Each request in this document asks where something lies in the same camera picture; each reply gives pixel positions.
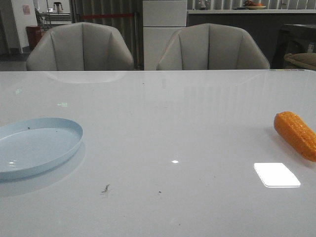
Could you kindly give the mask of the left beige upholstered chair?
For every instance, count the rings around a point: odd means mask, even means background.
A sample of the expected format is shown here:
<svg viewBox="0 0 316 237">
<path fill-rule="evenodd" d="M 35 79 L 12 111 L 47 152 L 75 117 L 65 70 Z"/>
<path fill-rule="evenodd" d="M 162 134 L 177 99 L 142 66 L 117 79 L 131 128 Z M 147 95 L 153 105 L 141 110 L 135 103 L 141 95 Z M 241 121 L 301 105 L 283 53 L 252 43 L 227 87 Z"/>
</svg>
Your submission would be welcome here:
<svg viewBox="0 0 316 237">
<path fill-rule="evenodd" d="M 79 22 L 48 30 L 30 53 L 27 71 L 131 71 L 134 60 L 118 29 Z"/>
</svg>

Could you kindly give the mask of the white cabinet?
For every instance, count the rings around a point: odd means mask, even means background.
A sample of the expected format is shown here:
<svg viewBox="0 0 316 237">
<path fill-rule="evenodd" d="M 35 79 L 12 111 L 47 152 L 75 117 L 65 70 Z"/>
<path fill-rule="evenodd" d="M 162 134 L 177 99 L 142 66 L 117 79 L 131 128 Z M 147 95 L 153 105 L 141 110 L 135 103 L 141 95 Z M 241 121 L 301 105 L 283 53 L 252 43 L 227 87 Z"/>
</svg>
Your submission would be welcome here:
<svg viewBox="0 0 316 237">
<path fill-rule="evenodd" d="M 144 70 L 154 71 L 173 33 L 186 26 L 186 0 L 143 1 Z"/>
</svg>

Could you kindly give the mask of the grey counter with white top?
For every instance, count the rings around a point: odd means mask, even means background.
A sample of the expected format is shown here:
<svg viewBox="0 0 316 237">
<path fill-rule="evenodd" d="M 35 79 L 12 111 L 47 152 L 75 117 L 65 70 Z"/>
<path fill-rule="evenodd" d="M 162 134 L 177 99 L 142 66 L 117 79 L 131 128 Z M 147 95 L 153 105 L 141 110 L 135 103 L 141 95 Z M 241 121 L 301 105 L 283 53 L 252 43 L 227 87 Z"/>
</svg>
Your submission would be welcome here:
<svg viewBox="0 0 316 237">
<path fill-rule="evenodd" d="M 254 38 L 270 65 L 284 24 L 316 25 L 315 10 L 190 10 L 187 26 L 213 23 L 243 28 Z"/>
</svg>

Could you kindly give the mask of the dark side table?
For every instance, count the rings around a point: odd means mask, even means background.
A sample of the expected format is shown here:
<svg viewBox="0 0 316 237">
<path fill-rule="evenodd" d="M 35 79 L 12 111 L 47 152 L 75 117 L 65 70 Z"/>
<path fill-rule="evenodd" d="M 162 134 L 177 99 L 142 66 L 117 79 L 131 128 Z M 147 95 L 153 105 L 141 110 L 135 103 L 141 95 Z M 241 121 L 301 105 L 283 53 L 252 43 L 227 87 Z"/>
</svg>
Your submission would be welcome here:
<svg viewBox="0 0 316 237">
<path fill-rule="evenodd" d="M 316 26 L 284 24 L 278 33 L 276 50 L 271 68 L 281 69 L 288 65 L 284 55 L 316 52 Z"/>
</svg>

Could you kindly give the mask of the red bin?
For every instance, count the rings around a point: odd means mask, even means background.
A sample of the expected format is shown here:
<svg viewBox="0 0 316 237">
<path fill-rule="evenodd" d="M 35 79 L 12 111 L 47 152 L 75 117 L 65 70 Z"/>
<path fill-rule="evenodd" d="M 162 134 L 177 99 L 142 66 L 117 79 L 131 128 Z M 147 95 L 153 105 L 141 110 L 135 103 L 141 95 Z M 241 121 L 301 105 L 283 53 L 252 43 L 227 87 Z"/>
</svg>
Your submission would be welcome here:
<svg viewBox="0 0 316 237">
<path fill-rule="evenodd" d="M 40 26 L 27 26 L 26 32 L 29 42 L 29 48 L 30 50 L 33 50 L 38 42 L 41 40 L 43 32 L 41 31 Z"/>
</svg>

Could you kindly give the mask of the tan cushion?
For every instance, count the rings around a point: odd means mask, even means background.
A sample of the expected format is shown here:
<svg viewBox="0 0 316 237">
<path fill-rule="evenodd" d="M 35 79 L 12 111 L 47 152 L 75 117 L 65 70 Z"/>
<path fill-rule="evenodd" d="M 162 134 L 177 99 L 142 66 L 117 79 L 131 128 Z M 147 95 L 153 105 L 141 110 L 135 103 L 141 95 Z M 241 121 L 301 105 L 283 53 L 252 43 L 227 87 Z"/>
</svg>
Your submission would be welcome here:
<svg viewBox="0 0 316 237">
<path fill-rule="evenodd" d="M 316 54 L 315 53 L 288 53 L 284 56 L 286 69 L 306 69 L 316 70 Z"/>
</svg>

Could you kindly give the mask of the fruit bowl on counter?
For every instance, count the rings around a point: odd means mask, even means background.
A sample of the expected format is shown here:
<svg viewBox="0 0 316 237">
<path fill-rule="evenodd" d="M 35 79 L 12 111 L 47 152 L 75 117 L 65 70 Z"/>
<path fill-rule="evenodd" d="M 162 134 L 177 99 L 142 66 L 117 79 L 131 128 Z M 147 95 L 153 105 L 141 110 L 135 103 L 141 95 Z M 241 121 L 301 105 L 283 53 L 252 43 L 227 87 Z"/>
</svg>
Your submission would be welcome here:
<svg viewBox="0 0 316 237">
<path fill-rule="evenodd" d="M 260 9 L 266 8 L 265 5 L 262 5 L 261 3 L 258 3 L 258 2 L 254 2 L 252 0 L 245 0 L 243 3 L 243 6 L 249 10 L 260 10 Z"/>
</svg>

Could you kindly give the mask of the right beige upholstered chair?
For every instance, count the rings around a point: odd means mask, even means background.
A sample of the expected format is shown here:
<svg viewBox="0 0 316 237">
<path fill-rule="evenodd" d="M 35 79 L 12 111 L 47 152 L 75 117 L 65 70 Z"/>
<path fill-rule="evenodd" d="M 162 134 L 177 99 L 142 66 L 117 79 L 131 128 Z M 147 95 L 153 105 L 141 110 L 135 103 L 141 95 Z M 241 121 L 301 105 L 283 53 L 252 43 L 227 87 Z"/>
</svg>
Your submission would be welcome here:
<svg viewBox="0 0 316 237">
<path fill-rule="evenodd" d="M 244 29 L 200 24 L 176 31 L 160 57 L 157 70 L 257 70 L 270 64 Z"/>
</svg>

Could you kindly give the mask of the beige upholstered chair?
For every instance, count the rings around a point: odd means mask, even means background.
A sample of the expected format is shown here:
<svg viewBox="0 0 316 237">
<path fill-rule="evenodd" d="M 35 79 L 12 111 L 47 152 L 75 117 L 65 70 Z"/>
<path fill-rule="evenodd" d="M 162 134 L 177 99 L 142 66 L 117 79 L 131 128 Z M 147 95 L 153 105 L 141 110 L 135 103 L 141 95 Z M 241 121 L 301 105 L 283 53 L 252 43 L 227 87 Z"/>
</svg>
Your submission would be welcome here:
<svg viewBox="0 0 316 237">
<path fill-rule="evenodd" d="M 48 30 L 30 53 L 27 71 L 131 71 L 134 60 L 118 29 L 79 22 Z"/>
<path fill-rule="evenodd" d="M 176 31 L 160 57 L 157 70 L 257 70 L 270 64 L 244 29 L 200 24 Z"/>
</svg>

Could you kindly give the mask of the orange corn cob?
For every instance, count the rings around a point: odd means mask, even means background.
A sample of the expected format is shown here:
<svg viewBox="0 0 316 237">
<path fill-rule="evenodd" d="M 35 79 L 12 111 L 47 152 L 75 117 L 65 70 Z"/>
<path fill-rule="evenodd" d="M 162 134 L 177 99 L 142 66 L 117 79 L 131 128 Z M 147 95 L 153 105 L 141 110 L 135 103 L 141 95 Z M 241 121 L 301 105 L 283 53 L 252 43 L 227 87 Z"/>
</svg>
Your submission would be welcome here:
<svg viewBox="0 0 316 237">
<path fill-rule="evenodd" d="M 274 128 L 303 158 L 316 161 L 316 134 L 298 115 L 290 111 L 276 114 Z"/>
</svg>

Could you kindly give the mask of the light blue round plate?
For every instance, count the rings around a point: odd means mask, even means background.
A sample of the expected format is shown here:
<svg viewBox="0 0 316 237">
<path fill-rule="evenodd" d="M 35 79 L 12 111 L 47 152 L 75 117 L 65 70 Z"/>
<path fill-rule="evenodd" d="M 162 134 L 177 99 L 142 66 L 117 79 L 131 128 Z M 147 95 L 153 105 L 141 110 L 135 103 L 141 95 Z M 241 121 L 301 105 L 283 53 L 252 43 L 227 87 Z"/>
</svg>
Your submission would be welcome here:
<svg viewBox="0 0 316 237">
<path fill-rule="evenodd" d="M 65 118 L 36 118 L 1 126 L 0 179 L 31 177 L 63 164 L 79 149 L 83 128 Z"/>
</svg>

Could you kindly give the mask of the red barrier belt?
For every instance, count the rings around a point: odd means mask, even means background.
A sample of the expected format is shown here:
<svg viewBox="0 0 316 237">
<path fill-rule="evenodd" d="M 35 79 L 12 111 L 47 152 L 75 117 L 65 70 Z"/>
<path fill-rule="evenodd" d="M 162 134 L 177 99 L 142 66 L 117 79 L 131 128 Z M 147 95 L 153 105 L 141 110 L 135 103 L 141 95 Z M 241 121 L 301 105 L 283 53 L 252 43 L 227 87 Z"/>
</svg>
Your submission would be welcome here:
<svg viewBox="0 0 316 237">
<path fill-rule="evenodd" d="M 133 17 L 133 16 L 134 16 L 134 13 L 104 14 L 104 15 L 83 15 L 82 19 L 124 18 L 124 17 Z"/>
</svg>

